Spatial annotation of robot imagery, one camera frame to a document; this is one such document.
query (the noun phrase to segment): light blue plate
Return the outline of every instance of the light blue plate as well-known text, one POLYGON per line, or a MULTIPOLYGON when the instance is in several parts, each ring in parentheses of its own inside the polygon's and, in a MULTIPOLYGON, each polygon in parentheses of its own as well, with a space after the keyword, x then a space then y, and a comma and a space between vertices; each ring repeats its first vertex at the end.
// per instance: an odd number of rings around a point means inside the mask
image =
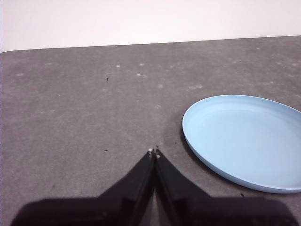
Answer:
POLYGON ((197 157, 226 179, 264 192, 301 192, 301 112, 223 95, 192 105, 182 126, 197 157))

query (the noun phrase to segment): wall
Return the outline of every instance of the wall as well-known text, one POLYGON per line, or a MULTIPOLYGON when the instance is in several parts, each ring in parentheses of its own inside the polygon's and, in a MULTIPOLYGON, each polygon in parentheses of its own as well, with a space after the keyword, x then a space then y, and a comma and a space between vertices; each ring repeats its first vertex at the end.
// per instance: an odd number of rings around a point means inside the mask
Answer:
POLYGON ((1 51, 301 35, 300 0, 2 0, 1 51))

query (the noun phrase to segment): debris speck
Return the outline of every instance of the debris speck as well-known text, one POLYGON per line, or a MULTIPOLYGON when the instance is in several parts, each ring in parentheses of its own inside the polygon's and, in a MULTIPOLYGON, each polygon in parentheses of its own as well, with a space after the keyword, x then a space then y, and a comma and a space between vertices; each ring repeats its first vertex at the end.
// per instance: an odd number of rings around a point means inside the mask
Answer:
POLYGON ((189 86, 188 88, 189 89, 201 89, 201 88, 203 88, 203 85, 202 84, 198 84, 198 85, 195 85, 195 86, 189 86))
POLYGON ((139 74, 139 73, 138 73, 136 76, 137 76, 137 77, 141 77, 141 78, 146 78, 146 75, 145 75, 145 74, 139 74))

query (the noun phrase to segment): gray carpet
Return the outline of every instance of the gray carpet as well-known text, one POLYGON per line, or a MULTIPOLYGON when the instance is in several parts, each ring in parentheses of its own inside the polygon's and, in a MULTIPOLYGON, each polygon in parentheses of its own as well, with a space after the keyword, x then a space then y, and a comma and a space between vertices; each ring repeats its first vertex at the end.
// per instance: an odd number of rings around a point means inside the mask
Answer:
POLYGON ((27 202, 101 194, 156 145, 210 195, 281 200, 301 224, 301 194, 225 180, 181 130, 191 104, 221 94, 301 110, 301 36, 21 50, 1 61, 2 226, 27 202))

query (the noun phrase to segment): plate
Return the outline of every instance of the plate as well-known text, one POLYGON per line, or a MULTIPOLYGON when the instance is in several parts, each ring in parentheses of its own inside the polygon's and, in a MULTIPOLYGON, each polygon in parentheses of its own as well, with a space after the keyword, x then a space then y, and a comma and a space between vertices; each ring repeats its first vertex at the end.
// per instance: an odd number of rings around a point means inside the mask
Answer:
POLYGON ((260 97, 222 95, 193 104, 185 138, 210 169, 270 193, 301 192, 301 112, 260 97))

